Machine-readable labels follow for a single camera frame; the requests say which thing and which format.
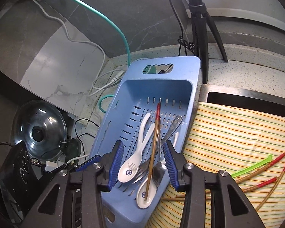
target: metal bolt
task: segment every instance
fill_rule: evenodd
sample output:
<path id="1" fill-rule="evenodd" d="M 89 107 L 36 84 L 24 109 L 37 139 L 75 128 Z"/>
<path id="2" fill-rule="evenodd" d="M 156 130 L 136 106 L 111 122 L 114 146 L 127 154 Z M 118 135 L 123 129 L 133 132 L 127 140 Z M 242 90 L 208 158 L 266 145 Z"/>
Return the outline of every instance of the metal bolt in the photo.
<path id="1" fill-rule="evenodd" d="M 228 172 L 226 170 L 220 170 L 219 173 L 223 177 L 228 176 Z"/>
<path id="2" fill-rule="evenodd" d="M 94 163 L 93 164 L 93 168 L 95 168 L 95 169 L 99 169 L 101 167 L 101 163 Z"/>
<path id="3" fill-rule="evenodd" d="M 66 170 L 66 169 L 61 170 L 61 171 L 59 172 L 59 175 L 62 176 L 62 177 L 64 177 L 66 174 L 67 174 L 67 170 Z"/>
<path id="4" fill-rule="evenodd" d="M 193 168 L 194 168 L 194 164 L 192 164 L 192 163 L 187 163 L 187 164 L 185 164 L 185 167 L 190 170 L 190 169 L 193 169 Z"/>

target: basket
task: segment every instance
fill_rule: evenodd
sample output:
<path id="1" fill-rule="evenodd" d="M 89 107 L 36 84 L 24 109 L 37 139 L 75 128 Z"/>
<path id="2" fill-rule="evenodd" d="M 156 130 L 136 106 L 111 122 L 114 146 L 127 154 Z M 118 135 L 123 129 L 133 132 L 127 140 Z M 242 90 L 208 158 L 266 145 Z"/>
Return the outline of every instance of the basket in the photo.
<path id="1" fill-rule="evenodd" d="M 168 68 L 170 64 L 173 64 L 170 73 L 143 73 L 148 65 L 166 65 L 165 67 Z M 175 146 L 175 150 L 181 152 L 192 114 L 199 70 L 200 59 L 195 56 L 134 61 L 122 78 L 105 114 L 90 156 L 110 152 L 115 141 L 121 140 L 125 147 L 122 163 L 127 160 L 136 149 L 138 131 L 144 115 L 151 113 L 144 136 L 155 121 L 158 102 L 161 102 L 162 137 L 168 131 L 175 116 L 183 116 L 183 122 L 177 129 L 180 134 Z M 150 157 L 151 143 L 152 139 L 143 151 L 143 161 Z M 140 209 L 136 203 L 136 192 L 143 180 L 135 184 L 117 182 L 110 193 L 102 193 L 103 204 L 115 216 L 114 219 L 110 219 L 111 221 L 106 218 L 108 228 L 144 227 L 166 190 L 169 175 L 166 172 L 152 204 L 146 209 Z"/>

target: wooden chopstick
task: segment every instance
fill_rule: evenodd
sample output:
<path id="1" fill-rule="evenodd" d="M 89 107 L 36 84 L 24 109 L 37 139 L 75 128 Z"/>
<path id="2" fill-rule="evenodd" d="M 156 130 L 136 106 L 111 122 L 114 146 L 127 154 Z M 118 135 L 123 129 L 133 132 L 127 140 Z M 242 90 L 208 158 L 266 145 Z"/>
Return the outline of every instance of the wooden chopstick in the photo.
<path id="1" fill-rule="evenodd" d="M 239 183 L 242 183 L 248 179 L 251 179 L 257 175 L 259 175 L 260 173 L 264 172 L 265 170 L 267 170 L 268 168 L 270 168 L 271 166 L 275 165 L 277 162 L 279 162 L 282 158 L 285 157 L 285 153 L 282 153 L 279 157 L 277 157 L 275 160 L 272 160 L 270 163 L 268 163 L 267 165 L 263 166 L 262 168 L 260 168 L 259 170 L 256 170 L 255 172 L 245 176 L 245 177 L 242 177 L 240 179 L 237 179 L 236 180 L 236 183 L 239 184 Z M 179 196 L 176 196 L 176 198 L 185 198 L 185 195 L 179 195 Z"/>
<path id="2" fill-rule="evenodd" d="M 282 180 L 283 176 L 285 174 L 285 166 L 278 178 L 278 180 L 276 181 L 276 183 L 272 186 L 271 190 L 269 191 L 269 193 L 265 196 L 264 200 L 262 200 L 262 202 L 256 207 L 256 211 L 258 211 L 263 205 L 264 203 L 268 200 L 268 198 L 271 196 L 271 194 L 274 192 L 274 190 L 276 189 L 276 187 L 278 186 L 278 184 L 280 183 L 280 181 Z"/>
<path id="3" fill-rule="evenodd" d="M 148 174 L 148 180 L 147 180 L 145 202 L 147 201 L 148 192 L 149 192 L 149 188 L 150 188 L 152 169 L 153 169 L 153 164 L 154 164 L 154 156 L 155 156 L 155 150 L 156 150 L 156 146 L 157 146 L 159 120 L 160 120 L 160 103 L 157 103 L 154 136 L 153 136 L 153 142 L 152 142 L 152 153 L 150 156 L 149 174 Z"/>
<path id="4" fill-rule="evenodd" d="M 273 177 L 265 182 L 262 182 L 258 185 L 255 185 L 255 186 L 252 186 L 252 187 L 249 187 L 249 188 L 246 188 L 246 189 L 243 189 L 243 192 L 244 193 L 247 193 L 247 192 L 250 192 L 250 191 L 253 191 L 253 190 L 256 190 L 258 188 L 261 188 L 261 187 L 264 187 L 268 184 L 271 184 L 273 182 L 275 182 L 278 178 L 277 177 Z M 165 200 L 165 201 L 179 201 L 179 202 L 183 202 L 185 201 L 185 198 L 180 198 L 179 196 L 176 196 L 174 198 L 170 198 L 170 197 L 162 197 L 161 200 Z M 211 200 L 211 196 L 207 196 L 206 197 L 206 201 L 208 200 Z"/>

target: black tripod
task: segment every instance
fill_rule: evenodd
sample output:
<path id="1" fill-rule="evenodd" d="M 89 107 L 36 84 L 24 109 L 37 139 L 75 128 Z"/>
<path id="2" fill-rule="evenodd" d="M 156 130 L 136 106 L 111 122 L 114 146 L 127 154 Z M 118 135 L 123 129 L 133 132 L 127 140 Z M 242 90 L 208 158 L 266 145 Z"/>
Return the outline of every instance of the black tripod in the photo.
<path id="1" fill-rule="evenodd" d="M 194 55 L 199 57 L 201 54 L 201 72 L 202 82 L 207 84 L 208 82 L 208 69 L 209 69 L 209 56 L 208 56 L 208 37 L 207 27 L 208 24 L 217 44 L 223 56 L 224 62 L 228 62 L 227 55 L 223 46 L 222 39 L 219 35 L 218 29 L 208 14 L 205 3 L 202 0 L 188 0 L 189 9 L 191 12 L 191 24 L 194 47 Z"/>

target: striped cloth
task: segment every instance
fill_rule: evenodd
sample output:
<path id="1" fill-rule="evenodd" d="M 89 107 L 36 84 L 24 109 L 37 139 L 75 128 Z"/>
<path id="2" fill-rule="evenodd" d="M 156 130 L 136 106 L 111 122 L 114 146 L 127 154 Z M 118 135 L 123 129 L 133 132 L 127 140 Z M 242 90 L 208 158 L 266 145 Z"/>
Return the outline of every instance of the striped cloth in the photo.
<path id="1" fill-rule="evenodd" d="M 285 152 L 285 118 L 240 108 L 199 103 L 184 155 L 202 170 L 230 174 L 265 159 L 275 159 Z M 279 176 L 285 157 L 261 175 L 240 184 L 242 189 Z M 273 184 L 246 193 L 256 208 Z M 181 195 L 169 185 L 163 197 Z M 145 227 L 179 227 L 183 202 L 160 201 Z M 265 227 L 279 227 L 285 219 L 285 175 L 258 211 Z M 206 202 L 206 225 L 211 226 L 211 202 Z"/>

